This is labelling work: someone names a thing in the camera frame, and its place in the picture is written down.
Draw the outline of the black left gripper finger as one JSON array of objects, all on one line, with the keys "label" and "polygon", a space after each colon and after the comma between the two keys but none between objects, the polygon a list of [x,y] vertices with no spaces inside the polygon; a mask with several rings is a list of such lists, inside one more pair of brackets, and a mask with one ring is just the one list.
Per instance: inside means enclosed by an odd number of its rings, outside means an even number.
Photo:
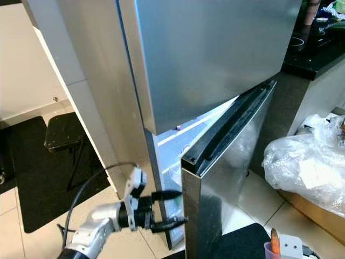
[{"label": "black left gripper finger", "polygon": [[177,227],[182,226],[183,224],[187,223],[188,218],[187,217],[170,217],[167,220],[163,220],[161,222],[154,222],[152,225],[152,232],[153,234],[158,234],[161,232],[166,232],[173,230]]},{"label": "black left gripper finger", "polygon": [[160,202],[174,200],[182,196],[182,194],[180,190],[158,190],[157,192],[151,193],[151,200]]}]

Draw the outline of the silver fridge door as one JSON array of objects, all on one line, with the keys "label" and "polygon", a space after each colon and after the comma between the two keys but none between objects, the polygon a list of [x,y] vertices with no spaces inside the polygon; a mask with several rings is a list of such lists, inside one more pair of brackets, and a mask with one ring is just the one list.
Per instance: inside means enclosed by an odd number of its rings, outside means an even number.
[{"label": "silver fridge door", "polygon": [[240,94],[181,157],[185,256],[211,259],[239,200],[278,82]]}]

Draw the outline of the clear purple measuring cup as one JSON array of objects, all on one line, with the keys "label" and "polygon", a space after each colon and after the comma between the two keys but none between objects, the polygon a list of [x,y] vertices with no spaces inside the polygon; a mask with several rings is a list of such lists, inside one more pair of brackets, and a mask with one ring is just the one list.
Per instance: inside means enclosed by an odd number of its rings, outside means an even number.
[{"label": "clear purple measuring cup", "polygon": [[281,245],[279,242],[266,242],[264,244],[266,259],[281,259],[280,254]]}]

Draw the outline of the orange carrot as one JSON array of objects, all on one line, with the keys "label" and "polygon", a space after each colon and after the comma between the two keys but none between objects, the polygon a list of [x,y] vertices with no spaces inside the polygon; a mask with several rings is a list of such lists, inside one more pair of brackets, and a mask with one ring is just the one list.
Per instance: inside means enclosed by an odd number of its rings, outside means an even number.
[{"label": "orange carrot", "polygon": [[271,241],[270,241],[270,248],[269,252],[271,254],[271,259],[280,259],[280,249],[281,245],[279,242],[279,234],[278,231],[273,228],[271,229]]}]

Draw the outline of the silver fridge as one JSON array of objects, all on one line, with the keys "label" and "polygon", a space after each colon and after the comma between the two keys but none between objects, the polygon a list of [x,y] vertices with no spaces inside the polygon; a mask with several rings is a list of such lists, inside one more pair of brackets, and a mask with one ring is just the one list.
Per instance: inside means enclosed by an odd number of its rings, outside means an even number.
[{"label": "silver fridge", "polygon": [[[271,81],[301,0],[58,0],[72,47],[119,162],[146,192],[180,190],[181,157],[234,99]],[[183,215],[183,195],[154,205]],[[158,238],[185,245],[184,225]]]}]

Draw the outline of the black carpet mat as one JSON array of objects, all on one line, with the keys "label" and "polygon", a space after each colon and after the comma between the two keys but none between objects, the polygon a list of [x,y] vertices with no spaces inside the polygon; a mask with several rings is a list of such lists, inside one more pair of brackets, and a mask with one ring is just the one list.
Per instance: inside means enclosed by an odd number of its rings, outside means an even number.
[{"label": "black carpet mat", "polygon": [[250,224],[222,235],[211,259],[266,259],[264,244],[269,241],[264,227]]}]

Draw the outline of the black stool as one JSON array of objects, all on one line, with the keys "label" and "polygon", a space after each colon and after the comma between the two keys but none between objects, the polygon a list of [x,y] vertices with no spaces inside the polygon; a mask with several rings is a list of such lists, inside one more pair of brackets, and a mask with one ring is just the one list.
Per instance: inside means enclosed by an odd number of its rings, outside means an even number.
[{"label": "black stool", "polygon": [[66,190],[74,189],[81,183],[75,183],[74,178],[81,155],[83,154],[86,138],[86,132],[76,112],[59,114],[49,119],[45,131],[44,147],[50,153],[56,153],[65,149],[69,149],[72,152],[72,171]]}]

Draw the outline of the large black gym floor mat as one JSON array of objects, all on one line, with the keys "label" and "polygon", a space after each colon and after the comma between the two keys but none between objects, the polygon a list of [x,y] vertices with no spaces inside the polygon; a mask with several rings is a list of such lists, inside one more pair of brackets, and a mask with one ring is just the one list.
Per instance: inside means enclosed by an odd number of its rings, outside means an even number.
[{"label": "large black gym floor mat", "polygon": [[80,183],[89,176],[91,147],[76,145],[51,153],[44,146],[46,130],[38,116],[0,133],[2,170],[15,178],[27,234],[67,212]]}]

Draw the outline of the large clear plastic bag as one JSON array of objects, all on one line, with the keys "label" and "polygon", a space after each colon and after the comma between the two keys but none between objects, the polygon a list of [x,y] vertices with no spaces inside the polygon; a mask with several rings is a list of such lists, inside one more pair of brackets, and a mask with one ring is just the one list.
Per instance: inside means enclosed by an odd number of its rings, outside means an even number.
[{"label": "large clear plastic bag", "polygon": [[345,218],[345,114],[311,114],[295,135],[271,141],[262,160],[271,187]]}]

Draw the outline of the brown cardboard box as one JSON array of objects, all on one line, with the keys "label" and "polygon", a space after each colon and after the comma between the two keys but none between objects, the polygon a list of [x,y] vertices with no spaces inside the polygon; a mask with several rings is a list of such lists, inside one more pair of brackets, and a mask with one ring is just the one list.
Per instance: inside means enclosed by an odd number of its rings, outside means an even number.
[{"label": "brown cardboard box", "polygon": [[328,210],[322,209],[311,201],[306,200],[306,198],[301,197],[299,194],[284,192],[283,190],[278,190],[278,192],[284,199],[291,203],[296,210],[313,220],[313,222],[318,224],[325,231],[329,232],[334,237],[340,239],[345,238],[345,217],[340,217]]}]

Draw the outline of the black kitchen countertop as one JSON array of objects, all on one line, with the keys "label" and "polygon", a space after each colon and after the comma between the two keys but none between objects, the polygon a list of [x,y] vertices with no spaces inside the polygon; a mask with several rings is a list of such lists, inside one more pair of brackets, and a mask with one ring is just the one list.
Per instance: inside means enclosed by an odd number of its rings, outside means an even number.
[{"label": "black kitchen countertop", "polygon": [[281,72],[315,80],[345,59],[345,0],[301,0]]}]

